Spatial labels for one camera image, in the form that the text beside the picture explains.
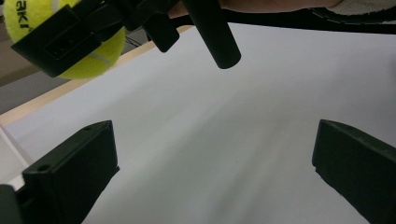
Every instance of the wooden edge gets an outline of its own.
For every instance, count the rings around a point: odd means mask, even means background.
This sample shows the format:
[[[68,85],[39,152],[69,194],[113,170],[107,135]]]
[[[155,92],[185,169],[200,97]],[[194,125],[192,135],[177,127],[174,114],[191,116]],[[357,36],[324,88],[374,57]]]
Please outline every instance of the wooden edge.
[[[177,28],[179,33],[183,33],[186,30],[190,29],[190,25],[185,25]],[[136,58],[137,56],[149,51],[150,49],[155,48],[154,43],[148,42],[142,46],[140,46],[137,49],[133,49],[123,55],[120,56],[120,58],[117,60],[115,65],[113,67],[120,66],[121,64],[127,63],[133,58]],[[87,78],[87,79],[74,79],[66,82],[62,86],[59,86],[51,91],[48,91],[35,99],[17,106],[8,112],[0,115],[0,126],[7,126],[8,124],[21,119],[30,113],[35,112],[37,109],[41,108],[44,105],[47,105],[56,99],[62,97],[63,95],[69,93],[70,91],[75,90],[76,88],[88,83],[89,81],[93,80],[93,78]]]

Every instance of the black plastic bracket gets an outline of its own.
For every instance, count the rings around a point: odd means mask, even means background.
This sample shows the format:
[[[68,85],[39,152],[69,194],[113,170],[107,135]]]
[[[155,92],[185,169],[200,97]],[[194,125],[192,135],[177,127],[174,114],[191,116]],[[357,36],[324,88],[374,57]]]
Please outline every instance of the black plastic bracket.
[[[179,34],[167,16],[178,0],[82,0],[66,5],[12,48],[51,77],[57,77],[99,48],[121,27],[139,26],[158,49],[168,51]],[[218,0],[183,0],[219,68],[236,65],[241,53]]]
[[[321,120],[312,162],[370,223],[396,223],[395,147],[351,126]]]
[[[111,121],[87,126],[24,170],[17,192],[0,185],[0,223],[80,224],[119,169]]]

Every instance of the tennis ball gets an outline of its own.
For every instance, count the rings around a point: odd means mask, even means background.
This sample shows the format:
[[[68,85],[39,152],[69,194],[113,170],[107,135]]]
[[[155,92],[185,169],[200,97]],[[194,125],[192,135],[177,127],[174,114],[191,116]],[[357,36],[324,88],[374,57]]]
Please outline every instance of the tennis ball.
[[[67,4],[73,7],[77,2],[78,0],[6,0],[3,14],[8,34],[14,43],[18,42],[58,9]],[[87,78],[101,75],[120,57],[124,38],[125,31],[122,28],[102,43],[101,47],[70,67],[59,77]]]

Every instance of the white sleeve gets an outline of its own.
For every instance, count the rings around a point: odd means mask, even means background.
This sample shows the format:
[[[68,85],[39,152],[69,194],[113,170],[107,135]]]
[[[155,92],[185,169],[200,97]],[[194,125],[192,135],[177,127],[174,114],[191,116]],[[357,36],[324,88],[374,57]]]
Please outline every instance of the white sleeve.
[[[340,15],[359,15],[396,7],[396,0],[343,0],[330,11]]]

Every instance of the white table surface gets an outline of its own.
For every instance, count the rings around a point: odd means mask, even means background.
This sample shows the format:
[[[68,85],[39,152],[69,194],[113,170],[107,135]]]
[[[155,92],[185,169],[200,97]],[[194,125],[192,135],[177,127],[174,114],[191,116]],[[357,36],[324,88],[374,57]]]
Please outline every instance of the white table surface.
[[[367,223],[311,157],[320,119],[396,146],[396,36],[232,30],[232,69],[191,28],[6,129],[36,160],[113,120],[121,170],[84,223]]]

